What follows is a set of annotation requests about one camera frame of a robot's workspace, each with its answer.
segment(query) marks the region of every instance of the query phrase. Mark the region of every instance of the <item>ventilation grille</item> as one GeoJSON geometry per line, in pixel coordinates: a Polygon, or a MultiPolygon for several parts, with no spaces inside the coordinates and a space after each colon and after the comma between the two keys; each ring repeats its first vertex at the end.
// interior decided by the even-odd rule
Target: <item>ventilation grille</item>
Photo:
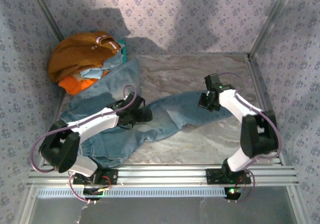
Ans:
{"type": "MultiPolygon", "coordinates": [[[[83,196],[82,189],[74,188],[79,196],[83,196]]],[[[74,197],[69,188],[40,188],[38,198],[72,198],[74,197]]],[[[181,198],[181,197],[226,197],[223,187],[133,187],[113,188],[104,191],[104,198],[181,198]]]]}

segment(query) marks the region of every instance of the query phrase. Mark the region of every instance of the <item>gray marble floor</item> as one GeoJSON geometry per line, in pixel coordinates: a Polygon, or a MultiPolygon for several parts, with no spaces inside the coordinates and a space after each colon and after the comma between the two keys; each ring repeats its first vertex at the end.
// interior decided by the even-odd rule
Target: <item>gray marble floor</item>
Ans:
{"type": "MultiPolygon", "coordinates": [[[[233,72],[220,80],[237,89],[252,104],[257,98],[244,55],[148,55],[138,56],[142,97],[146,102],[186,91],[206,89],[204,77],[233,72]]],[[[62,110],[71,97],[66,96],[62,110]]],[[[240,147],[241,126],[232,116],[204,126],[185,126],[176,135],[158,142],[145,142],[127,164],[220,164],[240,147]]]]}

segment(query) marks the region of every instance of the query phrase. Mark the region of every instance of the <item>wall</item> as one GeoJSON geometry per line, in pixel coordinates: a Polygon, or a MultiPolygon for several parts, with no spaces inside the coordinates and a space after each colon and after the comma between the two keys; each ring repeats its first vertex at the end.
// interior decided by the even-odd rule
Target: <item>wall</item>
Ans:
{"type": "Polygon", "coordinates": [[[320,223],[320,0],[288,0],[256,58],[314,223],[320,223]]]}
{"type": "Polygon", "coordinates": [[[65,36],[103,30],[128,54],[250,51],[275,0],[45,0],[65,36]]]}
{"type": "Polygon", "coordinates": [[[0,0],[0,223],[10,224],[36,137],[53,121],[59,92],[47,78],[57,44],[32,0],[0,0]]]}

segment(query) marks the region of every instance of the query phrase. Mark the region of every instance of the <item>orange clothing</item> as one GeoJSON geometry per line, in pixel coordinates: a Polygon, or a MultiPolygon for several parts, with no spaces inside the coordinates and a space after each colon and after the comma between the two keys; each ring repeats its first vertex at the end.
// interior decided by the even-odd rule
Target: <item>orange clothing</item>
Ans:
{"type": "Polygon", "coordinates": [[[104,31],[83,32],[67,37],[54,49],[48,63],[52,82],[91,68],[101,68],[106,59],[121,50],[121,46],[104,31]]]}
{"type": "MultiPolygon", "coordinates": [[[[109,71],[105,71],[102,75],[104,77],[109,71]]],[[[87,89],[90,87],[92,84],[94,84],[98,79],[96,78],[91,78],[91,79],[82,79],[82,80],[77,80],[76,77],[69,75],[65,78],[63,78],[61,81],[59,81],[59,87],[62,87],[65,89],[67,93],[70,95],[75,96],[79,92],[87,89]]]]}

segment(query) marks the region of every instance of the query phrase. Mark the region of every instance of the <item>denim pants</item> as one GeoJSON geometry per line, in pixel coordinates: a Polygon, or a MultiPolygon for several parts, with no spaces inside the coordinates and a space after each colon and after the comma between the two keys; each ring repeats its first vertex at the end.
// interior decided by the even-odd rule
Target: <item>denim pants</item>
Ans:
{"type": "MultiPolygon", "coordinates": [[[[137,59],[116,66],[105,77],[77,94],[60,119],[66,123],[73,122],[99,112],[108,104],[123,99],[126,85],[135,86],[140,94],[137,59]]],[[[170,95],[146,105],[152,111],[152,121],[136,124],[130,130],[120,127],[104,130],[84,141],[79,147],[79,154],[92,158],[103,168],[112,168],[127,160],[145,141],[157,142],[173,136],[186,124],[201,126],[232,115],[223,107],[214,112],[198,107],[202,92],[206,90],[170,95]]]]}

